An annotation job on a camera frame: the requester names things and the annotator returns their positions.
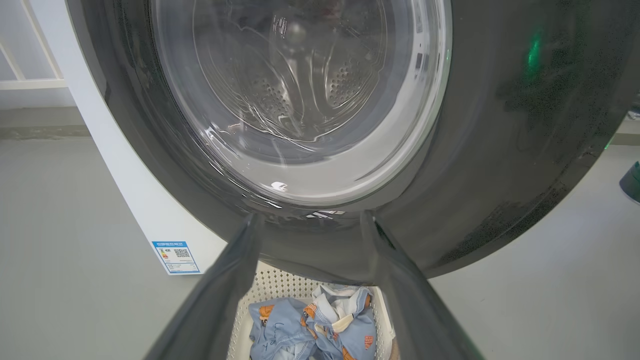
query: white washing machine body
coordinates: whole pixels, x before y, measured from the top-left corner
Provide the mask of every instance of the white washing machine body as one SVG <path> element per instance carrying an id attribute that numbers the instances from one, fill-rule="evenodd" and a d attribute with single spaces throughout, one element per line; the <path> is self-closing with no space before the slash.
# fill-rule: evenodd
<path id="1" fill-rule="evenodd" d="M 123 135 L 104 101 L 106 83 L 101 81 L 104 77 L 91 73 L 80 48 L 77 37 L 88 34 L 74 29 L 66 1 L 34 0 L 32 4 L 93 141 L 147 237 L 151 250 L 168 274 L 198 274 L 206 271 L 227 243 L 202 225 L 167 192 Z M 154 242 L 186 243 L 197 265 L 197 272 L 170 271 L 164 265 Z"/>

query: perforated basket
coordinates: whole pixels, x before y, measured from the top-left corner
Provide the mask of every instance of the perforated basket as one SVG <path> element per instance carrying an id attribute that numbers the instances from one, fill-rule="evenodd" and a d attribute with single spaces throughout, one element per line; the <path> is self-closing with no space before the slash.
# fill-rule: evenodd
<path id="1" fill-rule="evenodd" d="M 249 333 L 253 325 L 248 306 L 255 302 L 292 297 L 310 303 L 309 297 L 318 285 L 326 284 L 284 272 L 272 266 L 258 263 L 253 285 L 238 302 L 236 320 L 234 322 L 227 359 L 248 360 L 252 341 Z M 376 322 L 377 342 L 376 360 L 388 360 L 391 355 L 392 340 L 395 337 L 387 307 L 379 288 L 369 288 L 373 294 L 371 308 Z"/>

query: front-loading washing machine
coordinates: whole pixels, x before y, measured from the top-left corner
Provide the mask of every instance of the front-loading washing machine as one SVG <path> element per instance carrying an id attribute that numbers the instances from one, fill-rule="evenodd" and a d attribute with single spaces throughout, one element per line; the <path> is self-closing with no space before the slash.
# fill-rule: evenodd
<path id="1" fill-rule="evenodd" d="M 634 1 L 34 3 L 171 274 L 250 215 L 261 261 L 322 281 L 374 280 L 371 229 L 424 277 L 461 268 L 564 198 L 640 83 Z"/>

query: energy label sticker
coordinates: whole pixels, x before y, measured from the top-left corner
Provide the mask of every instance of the energy label sticker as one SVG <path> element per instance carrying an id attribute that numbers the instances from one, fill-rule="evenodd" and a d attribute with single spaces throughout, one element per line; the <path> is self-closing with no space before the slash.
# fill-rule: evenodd
<path id="1" fill-rule="evenodd" d="M 199 274 L 191 251 L 185 241 L 152 241 L 170 274 Z"/>

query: clothes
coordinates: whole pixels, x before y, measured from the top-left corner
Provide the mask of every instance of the clothes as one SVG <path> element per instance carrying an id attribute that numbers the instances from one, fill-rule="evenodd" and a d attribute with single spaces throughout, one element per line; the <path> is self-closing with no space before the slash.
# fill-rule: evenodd
<path id="1" fill-rule="evenodd" d="M 292 298 L 249 305 L 252 360 L 373 360 L 376 326 L 371 292 L 320 285 L 305 305 Z"/>
<path id="2" fill-rule="evenodd" d="M 376 325 L 371 292 L 358 286 L 318 286 L 304 309 L 305 322 L 326 360 L 373 360 Z"/>
<path id="3" fill-rule="evenodd" d="M 304 302 L 292 298 L 249 305 L 251 359 L 307 360 L 317 347 L 313 334 L 303 325 L 304 308 Z"/>

